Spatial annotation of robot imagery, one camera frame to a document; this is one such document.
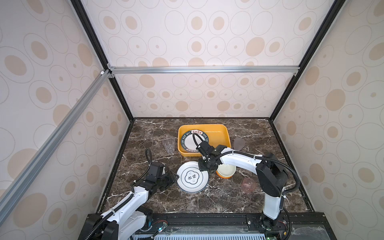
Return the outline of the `white plate quatrefoil design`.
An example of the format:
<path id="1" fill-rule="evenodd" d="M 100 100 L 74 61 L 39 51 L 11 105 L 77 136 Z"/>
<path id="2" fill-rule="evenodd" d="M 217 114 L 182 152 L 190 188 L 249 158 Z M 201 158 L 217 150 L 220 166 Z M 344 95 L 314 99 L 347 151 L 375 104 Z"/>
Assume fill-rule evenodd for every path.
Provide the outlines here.
<path id="1" fill-rule="evenodd" d="M 209 182 L 209 173 L 201 171 L 196 161 L 182 164 L 178 171 L 177 184 L 179 188 L 189 194 L 199 193 L 206 188 Z"/>

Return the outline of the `plate with green text rim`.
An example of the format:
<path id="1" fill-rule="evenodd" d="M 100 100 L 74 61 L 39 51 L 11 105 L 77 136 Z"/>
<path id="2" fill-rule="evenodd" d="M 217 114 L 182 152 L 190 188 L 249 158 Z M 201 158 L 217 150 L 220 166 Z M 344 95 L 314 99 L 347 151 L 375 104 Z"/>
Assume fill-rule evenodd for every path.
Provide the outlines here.
<path id="1" fill-rule="evenodd" d="M 181 146 L 184 151 L 197 153 L 197 147 L 201 142 L 209 142 L 208 135 L 201 130 L 189 130 L 181 137 Z"/>

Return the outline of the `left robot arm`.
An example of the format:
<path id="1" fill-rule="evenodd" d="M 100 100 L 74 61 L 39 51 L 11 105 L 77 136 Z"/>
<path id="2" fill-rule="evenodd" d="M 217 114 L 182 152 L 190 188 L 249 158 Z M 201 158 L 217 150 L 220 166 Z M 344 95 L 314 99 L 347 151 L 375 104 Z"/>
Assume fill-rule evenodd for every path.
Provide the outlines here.
<path id="1" fill-rule="evenodd" d="M 153 211 L 143 205 L 157 191 L 165 191 L 179 176 L 161 162 L 152 162 L 145 173 L 131 184 L 131 191 L 102 214 L 89 214 L 79 240 L 127 240 L 136 231 L 152 225 Z"/>

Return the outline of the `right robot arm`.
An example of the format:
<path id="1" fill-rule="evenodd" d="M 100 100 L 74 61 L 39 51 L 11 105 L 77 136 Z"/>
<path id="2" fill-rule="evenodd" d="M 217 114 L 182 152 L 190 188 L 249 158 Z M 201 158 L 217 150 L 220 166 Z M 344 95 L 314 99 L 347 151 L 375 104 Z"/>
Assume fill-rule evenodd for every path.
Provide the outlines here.
<path id="1" fill-rule="evenodd" d="M 275 155 L 252 155 L 236 151 L 226 146 L 216 148 L 208 142 L 196 143 L 196 150 L 202 155 L 199 159 L 200 171 L 214 171 L 220 165 L 232 165 L 257 175 L 265 193 L 261 221 L 275 225 L 284 208 L 284 197 L 299 189 L 299 175 L 290 166 L 280 162 Z"/>

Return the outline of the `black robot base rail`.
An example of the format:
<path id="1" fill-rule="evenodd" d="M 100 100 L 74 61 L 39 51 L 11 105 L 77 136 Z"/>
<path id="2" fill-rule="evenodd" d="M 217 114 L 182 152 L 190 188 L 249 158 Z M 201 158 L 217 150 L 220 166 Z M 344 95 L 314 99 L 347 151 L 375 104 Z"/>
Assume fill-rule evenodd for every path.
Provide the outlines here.
<path id="1" fill-rule="evenodd" d="M 323 213 L 282 213 L 273 227 L 261 214 L 153 214 L 136 211 L 125 221 L 88 215 L 80 240 L 334 240 Z"/>

